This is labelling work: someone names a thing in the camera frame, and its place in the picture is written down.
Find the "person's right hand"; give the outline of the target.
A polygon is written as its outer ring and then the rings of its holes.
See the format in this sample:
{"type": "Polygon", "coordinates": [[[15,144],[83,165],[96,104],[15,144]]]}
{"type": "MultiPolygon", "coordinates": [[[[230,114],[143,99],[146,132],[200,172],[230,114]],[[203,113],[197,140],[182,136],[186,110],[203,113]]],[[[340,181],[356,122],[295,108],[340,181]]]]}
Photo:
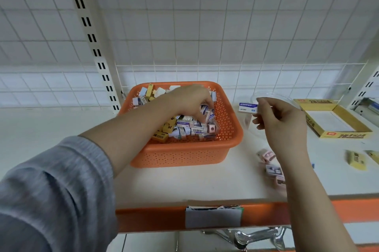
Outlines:
{"type": "Polygon", "coordinates": [[[258,112],[252,123],[265,131],[268,144],[280,161],[309,160],[305,113],[282,100],[279,109],[279,119],[262,119],[258,112]]]}

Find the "person's left hand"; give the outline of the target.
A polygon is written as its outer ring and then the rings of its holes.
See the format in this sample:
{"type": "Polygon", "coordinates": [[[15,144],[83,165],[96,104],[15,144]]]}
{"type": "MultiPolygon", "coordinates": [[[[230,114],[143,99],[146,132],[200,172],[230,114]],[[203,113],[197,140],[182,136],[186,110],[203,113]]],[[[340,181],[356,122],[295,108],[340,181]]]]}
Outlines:
{"type": "Polygon", "coordinates": [[[214,108],[209,90],[199,84],[176,88],[165,94],[163,100],[173,116],[192,116],[201,123],[206,122],[206,117],[201,112],[200,106],[206,104],[209,108],[214,108]]]}

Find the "white eraser with blue label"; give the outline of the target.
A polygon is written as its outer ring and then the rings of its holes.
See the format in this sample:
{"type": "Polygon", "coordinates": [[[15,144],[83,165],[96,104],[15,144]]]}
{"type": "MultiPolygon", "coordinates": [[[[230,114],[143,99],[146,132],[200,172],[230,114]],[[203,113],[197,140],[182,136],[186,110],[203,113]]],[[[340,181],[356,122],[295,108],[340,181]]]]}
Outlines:
{"type": "Polygon", "coordinates": [[[239,112],[257,114],[258,103],[240,102],[238,106],[239,112]]]}

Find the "person's left forearm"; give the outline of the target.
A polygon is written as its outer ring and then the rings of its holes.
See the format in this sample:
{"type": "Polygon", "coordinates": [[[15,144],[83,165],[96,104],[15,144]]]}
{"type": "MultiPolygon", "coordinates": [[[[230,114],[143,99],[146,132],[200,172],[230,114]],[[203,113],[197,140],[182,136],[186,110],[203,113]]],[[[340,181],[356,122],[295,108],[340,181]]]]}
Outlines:
{"type": "Polygon", "coordinates": [[[159,96],[137,109],[97,125],[79,136],[95,143],[108,157],[116,178],[167,120],[178,114],[178,92],[159,96]]]}

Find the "person's right forearm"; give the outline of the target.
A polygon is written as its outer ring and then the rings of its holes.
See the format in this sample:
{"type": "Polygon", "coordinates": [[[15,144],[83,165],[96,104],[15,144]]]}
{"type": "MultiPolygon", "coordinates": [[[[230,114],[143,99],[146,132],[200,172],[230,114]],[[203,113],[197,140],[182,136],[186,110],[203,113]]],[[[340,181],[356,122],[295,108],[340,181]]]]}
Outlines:
{"type": "Polygon", "coordinates": [[[307,150],[273,148],[283,170],[296,252],[358,252],[307,150]]]}

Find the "pile of assorted erasers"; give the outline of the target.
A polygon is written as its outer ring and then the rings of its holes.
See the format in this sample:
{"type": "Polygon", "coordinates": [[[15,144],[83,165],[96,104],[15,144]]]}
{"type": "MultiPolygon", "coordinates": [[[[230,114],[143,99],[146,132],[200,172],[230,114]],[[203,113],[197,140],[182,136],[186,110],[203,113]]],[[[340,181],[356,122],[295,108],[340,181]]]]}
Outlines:
{"type": "MultiPolygon", "coordinates": [[[[129,95],[127,96],[126,111],[132,111],[133,109],[137,109],[138,107],[146,105],[149,102],[156,100],[159,96],[163,96],[164,94],[167,94],[179,87],[183,86],[171,85],[168,89],[164,89],[161,87],[154,89],[152,83],[145,83],[136,86],[130,91],[129,95]]],[[[209,93],[215,106],[216,92],[209,90],[209,93]]],[[[217,134],[217,128],[215,124],[215,107],[211,109],[208,108],[206,104],[202,104],[201,111],[206,116],[206,123],[201,123],[200,121],[194,119],[192,116],[173,116],[172,118],[167,120],[167,122],[165,122],[164,125],[153,134],[150,140],[153,139],[157,142],[165,143],[170,137],[174,137],[178,140],[183,140],[189,135],[193,136],[202,134],[217,134]]]]}

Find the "orange perforated plastic basket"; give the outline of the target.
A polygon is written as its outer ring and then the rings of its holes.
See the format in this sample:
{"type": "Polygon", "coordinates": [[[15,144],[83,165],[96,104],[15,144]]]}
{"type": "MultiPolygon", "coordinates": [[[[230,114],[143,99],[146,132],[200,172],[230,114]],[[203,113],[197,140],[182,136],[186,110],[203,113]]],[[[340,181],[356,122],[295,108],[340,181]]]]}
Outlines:
{"type": "Polygon", "coordinates": [[[168,138],[165,143],[153,139],[130,162],[134,168],[180,167],[221,163],[229,150],[243,139],[243,129],[223,88],[216,82],[153,82],[154,89],[168,89],[171,85],[201,84],[216,92],[215,120],[220,132],[214,140],[201,141],[198,136],[183,140],[168,138]]]}

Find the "yellow open cardboard box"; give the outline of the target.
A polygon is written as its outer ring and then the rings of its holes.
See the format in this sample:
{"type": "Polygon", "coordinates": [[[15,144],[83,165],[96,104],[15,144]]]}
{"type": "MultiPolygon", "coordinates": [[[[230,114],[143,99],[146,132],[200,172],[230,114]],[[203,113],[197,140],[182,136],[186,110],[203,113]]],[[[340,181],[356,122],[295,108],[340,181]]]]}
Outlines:
{"type": "Polygon", "coordinates": [[[294,99],[319,138],[365,139],[373,131],[331,99],[294,99]]]}

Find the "cream slotted shelf upright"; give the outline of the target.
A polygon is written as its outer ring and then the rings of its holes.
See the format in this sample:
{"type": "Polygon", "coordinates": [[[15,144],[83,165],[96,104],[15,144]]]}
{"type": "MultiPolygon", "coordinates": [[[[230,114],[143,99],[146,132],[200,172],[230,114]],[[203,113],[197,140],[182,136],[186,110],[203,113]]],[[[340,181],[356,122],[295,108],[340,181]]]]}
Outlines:
{"type": "Polygon", "coordinates": [[[117,115],[124,102],[116,63],[107,29],[97,0],[73,0],[102,85],[110,98],[111,110],[117,115]]]}
{"type": "Polygon", "coordinates": [[[347,109],[354,110],[364,98],[379,97],[379,63],[366,64],[346,94],[347,109]]]}

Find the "white and blue box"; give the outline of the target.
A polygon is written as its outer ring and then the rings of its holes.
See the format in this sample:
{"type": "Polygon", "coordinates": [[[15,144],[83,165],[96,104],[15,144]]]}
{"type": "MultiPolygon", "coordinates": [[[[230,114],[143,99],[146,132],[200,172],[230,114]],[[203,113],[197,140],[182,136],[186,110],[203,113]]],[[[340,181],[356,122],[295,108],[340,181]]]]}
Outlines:
{"type": "Polygon", "coordinates": [[[379,128],[379,98],[363,98],[354,111],[379,128]]]}

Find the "grey shelf label tag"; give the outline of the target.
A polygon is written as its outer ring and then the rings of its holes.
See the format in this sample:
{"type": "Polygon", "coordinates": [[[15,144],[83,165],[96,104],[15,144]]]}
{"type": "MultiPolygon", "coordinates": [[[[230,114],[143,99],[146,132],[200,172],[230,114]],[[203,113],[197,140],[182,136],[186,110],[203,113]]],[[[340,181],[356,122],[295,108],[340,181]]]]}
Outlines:
{"type": "Polygon", "coordinates": [[[241,226],[244,208],[237,206],[195,207],[185,209],[185,228],[235,228],[241,226]]]}

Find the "yellow eraser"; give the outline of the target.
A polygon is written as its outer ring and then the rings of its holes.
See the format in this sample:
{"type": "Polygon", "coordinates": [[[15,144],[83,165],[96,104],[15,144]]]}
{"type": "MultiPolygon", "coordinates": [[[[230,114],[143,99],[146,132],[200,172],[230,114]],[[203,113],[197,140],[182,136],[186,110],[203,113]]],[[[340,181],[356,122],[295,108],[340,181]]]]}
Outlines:
{"type": "Polygon", "coordinates": [[[366,157],[365,155],[358,153],[356,151],[347,150],[346,151],[347,163],[360,171],[367,170],[366,157]]]}
{"type": "Polygon", "coordinates": [[[368,156],[379,165],[379,151],[375,150],[365,150],[368,156]]]}

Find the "metal spoon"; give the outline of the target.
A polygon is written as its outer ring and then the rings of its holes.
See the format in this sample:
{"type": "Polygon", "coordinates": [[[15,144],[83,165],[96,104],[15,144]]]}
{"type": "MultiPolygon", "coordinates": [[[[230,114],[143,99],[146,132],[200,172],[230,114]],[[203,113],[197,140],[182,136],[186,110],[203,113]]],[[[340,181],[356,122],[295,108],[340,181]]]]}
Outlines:
{"type": "Polygon", "coordinates": [[[277,227],[256,231],[251,234],[246,234],[238,230],[234,233],[233,243],[238,249],[244,249],[250,243],[268,240],[272,238],[273,236],[276,236],[278,232],[279,230],[277,227]]]}
{"type": "Polygon", "coordinates": [[[291,226],[280,226],[280,227],[275,227],[278,231],[277,233],[273,234],[272,237],[270,238],[271,243],[274,245],[274,247],[278,251],[285,251],[286,246],[284,242],[284,234],[286,230],[292,229],[291,226]]]}

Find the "grey sleeve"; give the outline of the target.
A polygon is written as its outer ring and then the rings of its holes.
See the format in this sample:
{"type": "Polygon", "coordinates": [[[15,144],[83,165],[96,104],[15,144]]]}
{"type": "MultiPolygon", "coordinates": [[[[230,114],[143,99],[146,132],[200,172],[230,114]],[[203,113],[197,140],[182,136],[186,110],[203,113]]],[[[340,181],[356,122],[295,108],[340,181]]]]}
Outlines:
{"type": "Polygon", "coordinates": [[[106,252],[117,236],[113,169],[70,136],[0,181],[0,252],[106,252]]]}

